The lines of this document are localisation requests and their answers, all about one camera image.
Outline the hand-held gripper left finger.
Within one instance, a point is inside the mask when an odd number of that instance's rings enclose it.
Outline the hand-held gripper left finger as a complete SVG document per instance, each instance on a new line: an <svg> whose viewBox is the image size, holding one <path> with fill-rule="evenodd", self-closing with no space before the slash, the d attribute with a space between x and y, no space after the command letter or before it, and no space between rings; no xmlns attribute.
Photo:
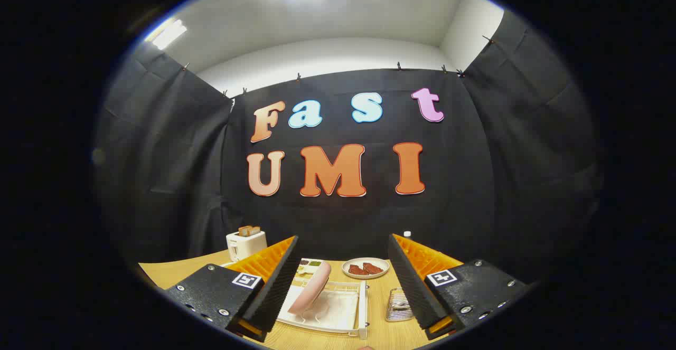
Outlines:
<svg viewBox="0 0 676 350"><path fill-rule="evenodd" d="M263 342L294 280L298 249L292 235L227 267L208 263L167 288L165 297L207 325Z"/></svg>

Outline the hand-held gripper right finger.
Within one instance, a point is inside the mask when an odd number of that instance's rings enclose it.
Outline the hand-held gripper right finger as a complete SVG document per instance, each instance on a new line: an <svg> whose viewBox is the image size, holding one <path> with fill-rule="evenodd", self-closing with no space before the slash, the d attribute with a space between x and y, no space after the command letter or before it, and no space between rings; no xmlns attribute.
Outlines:
<svg viewBox="0 0 676 350"><path fill-rule="evenodd" d="M486 260L463 263L402 235L389 236L388 256L429 340L493 318L530 291L528 283Z"/></svg>

